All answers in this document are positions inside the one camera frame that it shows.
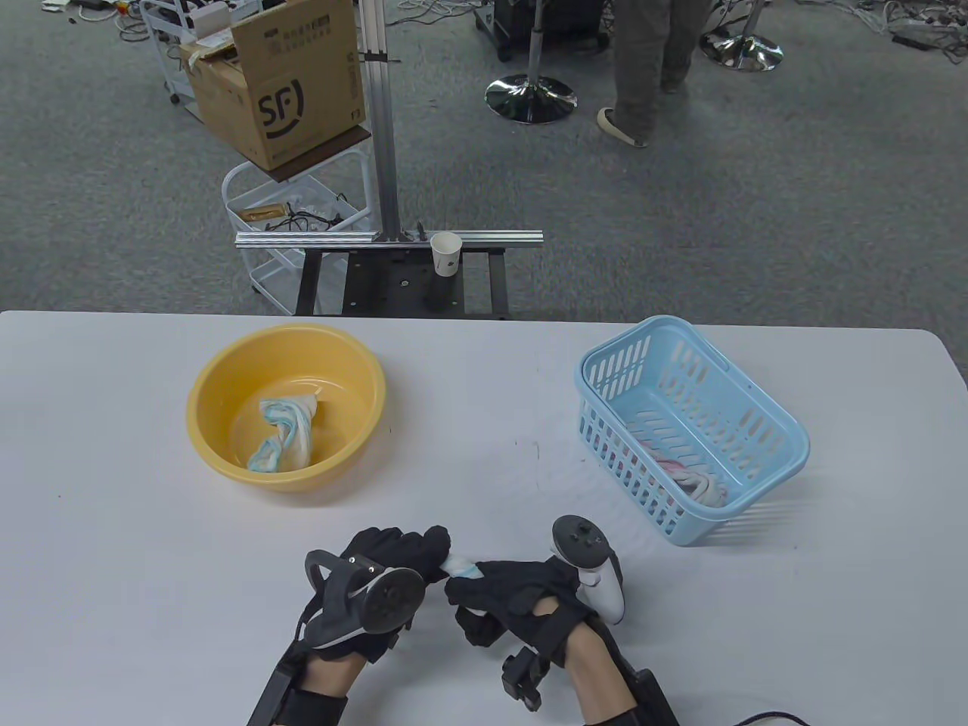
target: yellow bowl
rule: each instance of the yellow bowl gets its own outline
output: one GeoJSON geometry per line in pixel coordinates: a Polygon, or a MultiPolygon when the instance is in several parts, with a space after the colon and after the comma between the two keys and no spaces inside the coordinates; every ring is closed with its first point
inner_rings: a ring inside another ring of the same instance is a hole
{"type": "Polygon", "coordinates": [[[243,338],[205,366],[189,396],[188,433],[218,473],[276,492],[305,492],[352,464],[385,401],[383,369],[355,338],[324,325],[281,325],[243,338]],[[277,433],[258,402],[305,394],[319,401],[310,465],[271,474],[246,469],[259,445],[277,433]]]}

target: person's leg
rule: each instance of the person's leg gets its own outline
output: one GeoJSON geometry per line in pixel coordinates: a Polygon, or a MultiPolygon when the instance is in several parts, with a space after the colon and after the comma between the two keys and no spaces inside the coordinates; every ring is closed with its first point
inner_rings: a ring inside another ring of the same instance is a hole
{"type": "Polygon", "coordinates": [[[662,60],[662,90],[675,91],[685,80],[711,5],[711,0],[672,0],[669,39],[662,60]]]}
{"type": "Polygon", "coordinates": [[[612,123],[645,143],[655,127],[670,0],[615,0],[615,110],[612,123]]]}

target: black glove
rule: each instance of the black glove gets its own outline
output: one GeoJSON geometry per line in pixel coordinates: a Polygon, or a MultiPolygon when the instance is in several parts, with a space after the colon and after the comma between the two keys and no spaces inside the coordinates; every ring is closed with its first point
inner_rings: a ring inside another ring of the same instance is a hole
{"type": "MultiPolygon", "coordinates": [[[[447,576],[440,566],[450,554],[450,534],[443,527],[431,527],[423,534],[415,531],[403,534],[396,527],[370,527],[358,532],[340,555],[341,558],[361,555],[384,567],[408,567],[416,570],[428,585],[447,576]]],[[[359,653],[376,663],[396,641],[398,627],[389,633],[363,633],[343,643],[319,650],[323,660],[338,660],[350,653],[359,653]]]]}
{"type": "Polygon", "coordinates": [[[578,571],[558,558],[478,562],[477,567],[484,577],[452,577],[444,586],[447,600],[458,606],[455,620],[468,642],[487,648],[510,630],[539,654],[564,665],[567,636],[594,614],[575,595],[578,571]],[[535,603],[550,596],[558,599],[558,609],[550,616],[535,615],[535,603]],[[477,616],[470,610],[483,610],[487,615],[477,616]]]}

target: light blue plastic basket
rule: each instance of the light blue plastic basket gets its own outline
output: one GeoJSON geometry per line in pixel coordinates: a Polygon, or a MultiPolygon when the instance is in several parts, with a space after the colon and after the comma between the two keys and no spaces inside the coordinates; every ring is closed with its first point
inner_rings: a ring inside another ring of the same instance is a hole
{"type": "Polygon", "coordinates": [[[803,426],[680,318],[649,318],[595,348],[575,382],[582,441],[673,544],[739,516],[810,454],[803,426]],[[690,499],[643,443],[714,476],[726,503],[690,499]]]}

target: paper cup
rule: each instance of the paper cup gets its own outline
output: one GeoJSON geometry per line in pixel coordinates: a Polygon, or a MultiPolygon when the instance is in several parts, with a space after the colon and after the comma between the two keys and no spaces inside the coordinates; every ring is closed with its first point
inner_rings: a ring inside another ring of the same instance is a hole
{"type": "Polygon", "coordinates": [[[434,272],[441,277],[456,275],[461,262],[463,244],[460,235],[453,232],[438,232],[431,237],[430,249],[434,254],[434,272]]]}

